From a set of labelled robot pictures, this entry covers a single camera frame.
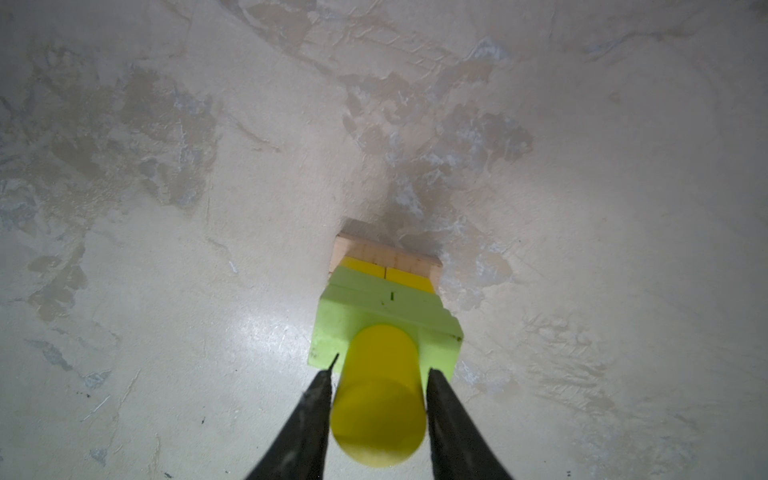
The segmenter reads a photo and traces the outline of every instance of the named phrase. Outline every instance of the gray floor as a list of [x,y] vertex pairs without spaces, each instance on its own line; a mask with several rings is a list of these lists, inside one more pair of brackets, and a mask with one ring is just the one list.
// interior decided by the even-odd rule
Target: gray floor
[[[241,478],[338,231],[518,479],[764,478],[768,4],[0,7],[0,478]],[[327,478],[431,478],[333,441]]]

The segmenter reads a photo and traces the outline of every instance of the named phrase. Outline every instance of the wooden block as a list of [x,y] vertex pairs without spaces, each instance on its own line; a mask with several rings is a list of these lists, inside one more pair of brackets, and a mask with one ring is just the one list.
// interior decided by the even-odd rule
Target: wooden block
[[435,290],[440,284],[440,275],[442,274],[440,259],[412,253],[402,248],[390,247],[372,240],[353,237],[342,232],[336,235],[336,241],[333,242],[329,272],[332,273],[344,257],[352,257],[384,268],[396,268],[414,275],[425,276],[432,282]]

